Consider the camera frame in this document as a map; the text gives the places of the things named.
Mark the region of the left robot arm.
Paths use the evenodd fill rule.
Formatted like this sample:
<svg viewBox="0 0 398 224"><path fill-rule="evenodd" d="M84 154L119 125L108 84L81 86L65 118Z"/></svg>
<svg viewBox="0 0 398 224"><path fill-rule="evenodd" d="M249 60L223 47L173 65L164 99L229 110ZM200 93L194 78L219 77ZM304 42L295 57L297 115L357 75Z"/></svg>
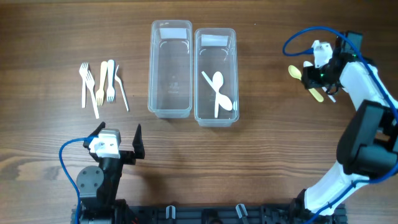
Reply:
<svg viewBox="0 0 398 224"><path fill-rule="evenodd" d="M98 163L80 171L75 185L78 205L72 210L72 223L139 223L125 199L116 199L123 166L145 158L141 125L137 126L133 150L120 150L121 134L102 122L83 140L83 147Z"/></svg>

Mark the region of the white spoon bowl up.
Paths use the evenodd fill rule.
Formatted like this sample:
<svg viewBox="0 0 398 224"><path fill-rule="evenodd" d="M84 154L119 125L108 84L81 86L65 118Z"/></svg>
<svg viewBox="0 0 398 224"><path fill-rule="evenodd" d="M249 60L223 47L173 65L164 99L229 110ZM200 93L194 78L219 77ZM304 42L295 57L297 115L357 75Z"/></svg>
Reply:
<svg viewBox="0 0 398 224"><path fill-rule="evenodd" d="M223 85L223 76L221 72L215 72L212 78L215 96L215 118L218 118L219 107L223 104L223 95L220 93L220 88Z"/></svg>

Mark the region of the yellow plastic spoon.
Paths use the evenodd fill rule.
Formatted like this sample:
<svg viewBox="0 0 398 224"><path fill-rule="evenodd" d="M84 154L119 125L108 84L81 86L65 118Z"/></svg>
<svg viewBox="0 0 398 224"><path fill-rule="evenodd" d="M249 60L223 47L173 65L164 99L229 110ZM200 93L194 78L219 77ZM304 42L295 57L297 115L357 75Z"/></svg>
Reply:
<svg viewBox="0 0 398 224"><path fill-rule="evenodd" d="M302 80L302 73L297 67L289 65L288 71L291 77L296 78L298 80ZM318 102L322 103L324 101L324 98L321 96L321 94L319 94L319 92L316 89L311 88L308 89L308 91Z"/></svg>

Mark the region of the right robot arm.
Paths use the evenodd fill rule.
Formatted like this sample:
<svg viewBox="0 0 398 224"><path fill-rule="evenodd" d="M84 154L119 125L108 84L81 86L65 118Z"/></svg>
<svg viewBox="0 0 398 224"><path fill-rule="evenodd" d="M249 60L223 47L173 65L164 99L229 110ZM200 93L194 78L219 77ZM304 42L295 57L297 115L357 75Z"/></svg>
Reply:
<svg viewBox="0 0 398 224"><path fill-rule="evenodd" d="M314 61L303 63L300 81L305 89L323 88L329 96L343 89L356 113L338 142L332 168L289 205L292 222L333 222L335 210L355 191L397 174L397 101L379 78L374 62L362 56L362 34L316 29L335 34L336 44L315 40L302 52Z"/></svg>

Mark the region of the white spoon bowl down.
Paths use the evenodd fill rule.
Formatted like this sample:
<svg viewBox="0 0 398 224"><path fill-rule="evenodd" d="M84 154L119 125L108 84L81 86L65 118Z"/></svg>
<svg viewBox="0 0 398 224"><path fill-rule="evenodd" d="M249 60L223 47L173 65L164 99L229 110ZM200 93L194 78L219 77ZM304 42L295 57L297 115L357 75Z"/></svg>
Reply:
<svg viewBox="0 0 398 224"><path fill-rule="evenodd" d="M213 82L212 82L212 80L210 80L209 76L208 76L204 71L202 71L201 74L203 75L203 77L205 78L205 80L208 82L208 84L209 84L209 85L212 87L212 89L214 90ZM224 94L222 94L222 95L223 95L223 104L221 105L221 107L222 107L224 110L231 111L231 110L233 109L232 101L231 101L226 95L224 95Z"/></svg>

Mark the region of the thin-handled white spoon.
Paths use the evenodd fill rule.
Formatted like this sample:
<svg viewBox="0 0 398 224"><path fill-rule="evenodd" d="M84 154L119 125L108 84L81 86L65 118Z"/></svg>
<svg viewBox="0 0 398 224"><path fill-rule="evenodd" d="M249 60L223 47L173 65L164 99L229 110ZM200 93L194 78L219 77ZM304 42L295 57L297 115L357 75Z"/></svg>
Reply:
<svg viewBox="0 0 398 224"><path fill-rule="evenodd" d="M313 65L313 64L312 64L311 62L309 62L309 61L304 61L304 63L303 63L303 66L304 66L304 67L309 67L309 66L312 66L312 65ZM328 97L330 98L330 100L331 100L332 102L336 103L336 100L335 100L335 98L334 98L333 96L328 95Z"/></svg>

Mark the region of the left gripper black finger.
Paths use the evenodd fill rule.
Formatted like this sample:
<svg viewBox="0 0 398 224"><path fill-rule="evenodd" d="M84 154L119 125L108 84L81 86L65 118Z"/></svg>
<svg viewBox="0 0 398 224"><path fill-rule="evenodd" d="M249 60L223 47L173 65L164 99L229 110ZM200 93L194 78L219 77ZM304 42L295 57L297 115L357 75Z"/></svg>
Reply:
<svg viewBox="0 0 398 224"><path fill-rule="evenodd" d="M132 146L134 148L135 158L136 159L144 159L145 158L145 149L144 143L142 140L142 127L138 124L136 133L134 135L134 139L132 142Z"/></svg>
<svg viewBox="0 0 398 224"><path fill-rule="evenodd" d="M88 136L88 140L84 140L83 147L89 147L89 145L90 145L90 143L92 141L92 138L94 136L97 136L103 128L105 128L105 122L104 121L101 122L99 124L99 126Z"/></svg>

